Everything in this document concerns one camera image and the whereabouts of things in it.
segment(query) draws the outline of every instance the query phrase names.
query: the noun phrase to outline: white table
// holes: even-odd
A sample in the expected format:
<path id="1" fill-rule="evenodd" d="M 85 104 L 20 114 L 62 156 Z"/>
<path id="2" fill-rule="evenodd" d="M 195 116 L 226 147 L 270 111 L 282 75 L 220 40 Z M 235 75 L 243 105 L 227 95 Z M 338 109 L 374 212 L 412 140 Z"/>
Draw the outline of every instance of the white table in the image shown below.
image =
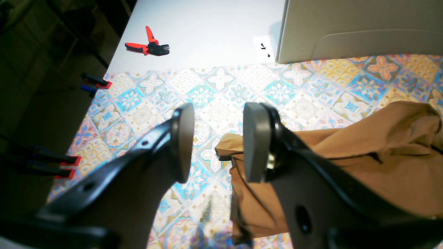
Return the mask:
<path id="1" fill-rule="evenodd" d="M 139 0 L 108 73 L 273 62 L 284 3 L 285 0 Z M 169 44 L 170 54 L 145 56 L 126 50 L 127 42 L 148 43 L 145 26 L 151 28 L 160 45 Z M 266 51 L 260 49 L 262 42 Z"/>

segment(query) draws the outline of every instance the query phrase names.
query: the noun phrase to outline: tan trousers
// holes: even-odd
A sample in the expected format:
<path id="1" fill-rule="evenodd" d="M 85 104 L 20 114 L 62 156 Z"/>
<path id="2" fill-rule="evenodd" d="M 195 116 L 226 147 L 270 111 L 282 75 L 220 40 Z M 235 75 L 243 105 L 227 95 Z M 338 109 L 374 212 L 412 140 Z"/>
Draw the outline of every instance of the tan trousers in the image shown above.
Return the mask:
<path id="1" fill-rule="evenodd" d="M 343 129 L 295 132 L 314 152 L 330 159 L 372 191 L 419 216 L 443 214 L 441 119 L 429 104 L 394 102 Z M 218 156 L 232 161 L 233 240 L 245 232 L 263 237 L 288 232 L 269 183 L 248 183 L 243 138 L 225 134 Z"/>

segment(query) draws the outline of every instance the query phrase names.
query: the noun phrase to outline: red pliers handle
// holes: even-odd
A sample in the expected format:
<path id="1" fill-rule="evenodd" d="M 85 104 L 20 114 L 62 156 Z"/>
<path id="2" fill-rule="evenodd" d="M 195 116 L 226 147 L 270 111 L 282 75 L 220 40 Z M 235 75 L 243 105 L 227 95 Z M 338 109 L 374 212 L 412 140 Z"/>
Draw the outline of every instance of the red pliers handle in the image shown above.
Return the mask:
<path id="1" fill-rule="evenodd" d="M 157 39 L 154 38 L 154 35 L 152 34 L 151 29 L 146 26 L 146 34 L 148 35 L 148 41 L 149 43 L 155 43 L 155 44 L 159 44 L 159 41 L 157 41 Z"/>

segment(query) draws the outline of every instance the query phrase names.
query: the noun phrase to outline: decorative tile floor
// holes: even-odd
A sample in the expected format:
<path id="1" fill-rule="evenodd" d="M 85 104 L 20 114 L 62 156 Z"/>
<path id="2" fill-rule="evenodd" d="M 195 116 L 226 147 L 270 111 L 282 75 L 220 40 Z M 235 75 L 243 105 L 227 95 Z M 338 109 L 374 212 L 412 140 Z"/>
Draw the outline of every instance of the decorative tile floor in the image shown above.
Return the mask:
<path id="1" fill-rule="evenodd" d="M 428 102 L 443 113 L 443 59 L 390 55 L 288 65 L 248 65 L 106 75 L 69 154 L 82 156 L 71 181 L 55 183 L 53 199 L 186 102 L 195 107 L 190 177 L 175 184 L 157 211 L 149 248 L 232 248 L 230 164 L 214 147 L 242 134 L 246 101 L 275 106 L 294 131 L 343 128 L 393 101 Z M 289 234 L 255 240 L 255 248 L 292 248 Z"/>

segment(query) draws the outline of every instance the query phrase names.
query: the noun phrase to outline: blue floral tile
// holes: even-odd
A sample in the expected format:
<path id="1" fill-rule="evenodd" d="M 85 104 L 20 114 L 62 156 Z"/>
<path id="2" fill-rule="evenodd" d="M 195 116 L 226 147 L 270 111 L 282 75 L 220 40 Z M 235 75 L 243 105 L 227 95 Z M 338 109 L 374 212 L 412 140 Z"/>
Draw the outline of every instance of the blue floral tile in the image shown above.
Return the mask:
<path id="1" fill-rule="evenodd" d="M 185 184 L 175 183 L 172 188 L 182 199 L 193 199 L 199 196 L 206 186 L 209 185 L 208 179 L 211 173 L 201 160 L 195 160 L 189 171 L 188 181 Z"/>
<path id="2" fill-rule="evenodd" d="M 357 74 L 348 85 L 348 89 L 353 95 L 361 98 L 368 104 L 381 100 L 388 88 L 389 85 L 386 82 L 364 71 Z"/>
<path id="3" fill-rule="evenodd" d="M 144 94 L 139 88 L 129 89 L 115 100 L 120 112 L 129 112 L 143 102 Z"/>
<path id="4" fill-rule="evenodd" d="M 303 85 L 306 94 L 315 97 L 319 102 L 330 106 L 342 94 L 341 87 L 318 74 Z"/>
<path id="5" fill-rule="evenodd" d="M 88 109 L 90 116 L 97 114 L 103 107 L 111 103 L 111 96 L 108 91 L 99 89 L 92 100 L 91 106 Z"/>
<path id="6" fill-rule="evenodd" d="M 430 86 L 419 76 L 403 69 L 394 80 L 394 85 L 420 101 L 427 100 L 431 91 Z"/>
<path id="7" fill-rule="evenodd" d="M 194 104 L 195 108 L 203 108 L 214 99 L 215 91 L 207 84 L 194 87 L 186 96 L 186 101 Z"/>
<path id="8" fill-rule="evenodd" d="M 98 131 L 103 131 L 120 118 L 120 112 L 114 104 L 109 104 L 92 116 Z"/>
<path id="9" fill-rule="evenodd" d="M 295 90 L 295 87 L 286 81 L 276 80 L 264 89 L 263 95 L 275 105 L 284 105 L 294 97 Z"/>
<path id="10" fill-rule="evenodd" d="M 245 102 L 253 99 L 253 91 L 241 82 L 231 84 L 226 92 L 226 98 L 236 105 L 244 105 Z"/>
<path id="11" fill-rule="evenodd" d="M 180 101 L 180 96 L 176 90 L 171 86 L 164 86 L 155 91 L 153 95 L 148 98 L 159 111 L 168 110 L 176 102 Z"/>

